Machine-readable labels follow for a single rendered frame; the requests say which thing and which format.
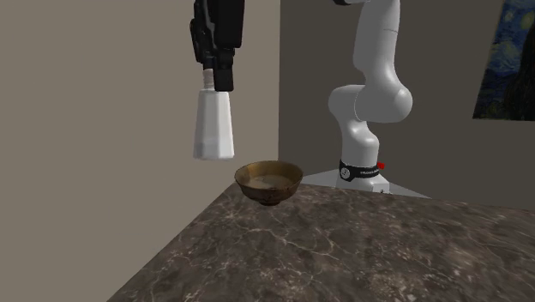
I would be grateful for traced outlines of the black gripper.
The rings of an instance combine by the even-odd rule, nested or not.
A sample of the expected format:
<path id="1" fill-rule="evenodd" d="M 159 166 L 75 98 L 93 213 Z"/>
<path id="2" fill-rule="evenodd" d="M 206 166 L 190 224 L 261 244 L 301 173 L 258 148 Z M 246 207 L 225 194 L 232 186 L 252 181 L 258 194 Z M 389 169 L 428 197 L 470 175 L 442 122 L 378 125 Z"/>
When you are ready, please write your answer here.
<path id="1" fill-rule="evenodd" d="M 213 71 L 218 92 L 234 89 L 235 49 L 242 46 L 245 0 L 195 0 L 190 21 L 195 60 Z"/>

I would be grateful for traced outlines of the white bottle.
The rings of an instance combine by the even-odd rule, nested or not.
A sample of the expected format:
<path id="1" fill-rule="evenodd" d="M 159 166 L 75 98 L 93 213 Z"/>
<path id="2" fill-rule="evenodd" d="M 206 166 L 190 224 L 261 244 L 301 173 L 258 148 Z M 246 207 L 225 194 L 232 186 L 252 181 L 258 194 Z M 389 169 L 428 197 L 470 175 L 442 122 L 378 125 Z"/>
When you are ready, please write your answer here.
<path id="1" fill-rule="evenodd" d="M 229 160 L 235 155 L 228 92 L 215 90 L 213 70 L 202 71 L 198 94 L 193 156 L 198 160 Z"/>

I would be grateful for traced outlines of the brown bowl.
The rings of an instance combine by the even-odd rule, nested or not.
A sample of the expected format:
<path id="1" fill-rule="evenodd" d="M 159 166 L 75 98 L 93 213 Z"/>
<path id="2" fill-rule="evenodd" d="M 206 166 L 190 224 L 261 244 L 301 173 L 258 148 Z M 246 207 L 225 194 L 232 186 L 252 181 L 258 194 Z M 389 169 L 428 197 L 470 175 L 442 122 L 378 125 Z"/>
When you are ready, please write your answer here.
<path id="1" fill-rule="evenodd" d="M 238 168 L 234 178 L 243 194 L 265 206 L 277 205 L 298 190 L 304 173 L 281 160 L 262 160 Z"/>

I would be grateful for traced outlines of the grey robot stand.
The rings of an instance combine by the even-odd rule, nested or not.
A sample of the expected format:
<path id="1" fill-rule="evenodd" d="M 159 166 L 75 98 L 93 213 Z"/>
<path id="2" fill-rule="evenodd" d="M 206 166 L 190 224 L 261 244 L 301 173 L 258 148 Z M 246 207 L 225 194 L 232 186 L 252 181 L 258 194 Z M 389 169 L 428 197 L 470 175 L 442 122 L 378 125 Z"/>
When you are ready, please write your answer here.
<path id="1" fill-rule="evenodd" d="M 338 175 L 339 175 L 339 172 L 337 169 L 325 171 L 325 172 L 319 172 L 316 174 L 310 174 L 308 176 L 304 176 L 302 183 L 335 187 Z M 415 196 L 415 197 L 426 198 L 425 195 L 417 193 L 413 190 L 409 190 L 407 188 L 404 188 L 394 183 L 390 184 L 390 191 L 394 195 Z"/>

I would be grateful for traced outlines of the blue swirl wall painting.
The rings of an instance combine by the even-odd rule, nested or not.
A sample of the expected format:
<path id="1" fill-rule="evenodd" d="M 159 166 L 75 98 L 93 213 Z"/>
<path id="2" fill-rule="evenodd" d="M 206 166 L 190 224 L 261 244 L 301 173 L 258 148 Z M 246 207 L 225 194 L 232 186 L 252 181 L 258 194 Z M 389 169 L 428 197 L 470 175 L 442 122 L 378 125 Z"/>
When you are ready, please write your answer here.
<path id="1" fill-rule="evenodd" d="M 503 0 L 472 117 L 535 121 L 535 0 Z"/>

